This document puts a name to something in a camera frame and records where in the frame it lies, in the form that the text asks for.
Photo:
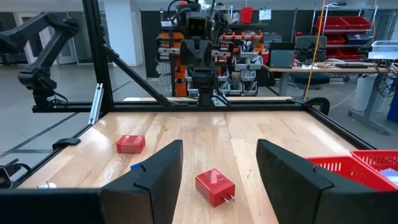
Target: floor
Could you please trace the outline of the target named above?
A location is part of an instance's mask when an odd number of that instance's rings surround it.
[[[19,159],[29,166],[35,166],[51,153],[53,143],[61,138],[69,138],[83,129],[88,123],[89,114],[33,114],[32,93],[22,86],[17,78],[20,69],[21,67],[16,65],[0,67],[0,164]],[[134,70],[138,74],[145,74],[145,66],[135,67]],[[129,96],[149,96],[119,68],[110,66],[109,72],[115,101],[122,101]],[[58,83],[58,92],[65,95],[69,101],[92,101],[96,86],[92,65],[53,66],[51,75]],[[166,88],[160,86],[156,80],[148,82],[159,92],[167,93]],[[309,97],[324,96],[330,100],[332,107],[338,104],[331,109],[330,117],[373,146],[379,149],[396,149],[398,146],[396,134],[385,136],[347,115],[353,103],[352,92],[355,88],[354,80],[344,85],[323,85],[321,90],[310,90]],[[296,97],[301,96],[303,90],[290,87],[287,93]],[[351,97],[340,103],[350,94]],[[274,94],[267,88],[261,87],[259,96],[274,96]],[[391,98],[386,100],[376,119],[391,129],[398,130],[398,124],[386,121],[390,101]],[[13,179],[21,174],[23,171],[13,176]]]

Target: black metal frame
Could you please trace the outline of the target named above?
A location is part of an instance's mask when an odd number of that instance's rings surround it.
[[[357,149],[376,149],[372,145],[366,143],[355,134],[351,133],[336,121],[327,116],[329,111],[329,102],[327,99],[312,99],[307,102],[298,102],[294,100],[233,100],[230,101],[231,106],[197,106],[196,101],[177,101],[172,106],[163,106],[158,101],[133,101],[133,102],[114,102],[111,91],[111,81],[109,77],[108,63],[105,57],[105,49],[103,48],[102,27],[100,24],[100,14],[97,0],[83,0],[88,33],[90,37],[91,51],[93,54],[93,63],[98,83],[104,85],[104,95],[101,107],[101,117],[109,112],[203,112],[203,111],[306,111],[326,127],[333,130],[340,137],[348,141]],[[321,106],[321,111],[313,108],[313,106]],[[52,112],[89,112],[91,102],[73,102],[69,103],[66,108],[33,108],[34,112],[52,113]],[[77,138],[88,130],[91,125],[83,128],[73,137]],[[38,165],[32,168],[31,172],[24,174],[14,182],[14,187],[18,187],[23,181],[28,179],[48,161],[54,158],[65,147],[58,148],[47,156]]]

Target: wooden table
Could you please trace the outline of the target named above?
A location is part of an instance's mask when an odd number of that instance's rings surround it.
[[[123,134],[144,134],[141,154],[118,154]],[[354,147],[304,111],[109,113],[27,179],[62,187],[101,187],[172,142],[183,140],[183,173],[174,223],[277,223],[256,162],[259,138],[300,156],[349,155]],[[213,208],[195,176],[217,168],[236,184],[236,200]]]
[[[374,63],[362,63],[362,62],[344,62],[344,63],[332,63],[328,62],[327,64],[330,65],[336,65],[336,64],[346,64],[346,63],[351,63],[351,64],[364,64],[369,66],[368,68],[336,68],[334,66],[332,67],[327,67],[327,68],[314,68],[312,71],[315,73],[366,73],[366,74],[375,74],[377,73],[377,70],[375,68],[372,68],[370,66],[375,66]],[[315,63],[315,65],[324,65],[324,62],[318,62]],[[270,72],[289,72],[289,73],[309,73],[310,70],[306,68],[302,68],[301,66],[294,66],[293,68],[271,68],[268,65],[262,65],[266,70]],[[380,68],[380,72],[388,72],[387,69],[385,68]]]

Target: red cube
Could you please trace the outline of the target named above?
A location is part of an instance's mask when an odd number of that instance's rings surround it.
[[[139,154],[145,147],[145,136],[123,135],[116,143],[118,153]]]
[[[229,199],[234,200],[235,184],[216,169],[197,175],[195,186],[213,207],[217,207]]]

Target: workbench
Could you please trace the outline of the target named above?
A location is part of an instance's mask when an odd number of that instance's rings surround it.
[[[116,152],[116,141],[124,134],[145,135],[141,154]],[[305,111],[111,112],[80,139],[79,145],[66,147],[19,188],[36,188],[46,180],[58,188],[102,187],[129,171],[130,165],[182,139],[183,171],[173,223],[184,224],[278,223],[257,166],[258,139],[267,139],[302,157],[349,155],[356,149]],[[213,208],[195,189],[195,176],[212,168],[236,184],[234,202]]]
[[[346,74],[379,74],[377,78],[375,79],[374,83],[378,84],[378,88],[380,89],[381,86],[384,84],[384,82],[381,82],[381,80],[385,79],[388,76],[388,70],[386,68],[379,68],[379,71],[376,70],[376,68],[373,68],[371,66],[375,66],[374,63],[363,63],[367,66],[368,68],[337,68],[337,67],[327,67],[327,68],[317,68],[313,69],[313,75],[317,75],[317,73],[346,73]],[[325,65],[324,62],[318,62],[316,65]],[[293,68],[270,68],[267,65],[263,65],[263,67],[270,71],[270,72],[282,72],[282,76],[280,78],[280,84],[279,84],[279,96],[287,96],[286,91],[289,86],[289,76],[291,73],[310,73],[309,69],[302,68],[299,66],[294,66]],[[372,128],[376,129],[380,133],[383,134],[390,134],[392,131],[382,125],[381,123],[374,121],[373,116],[375,113],[374,105],[378,105],[379,101],[381,100],[382,96],[379,94],[379,92],[375,89],[372,90],[371,96],[368,101],[368,105],[366,106],[365,112],[359,112],[355,110],[349,110],[348,115],[352,116],[353,118],[360,120],[368,125],[370,125]]]

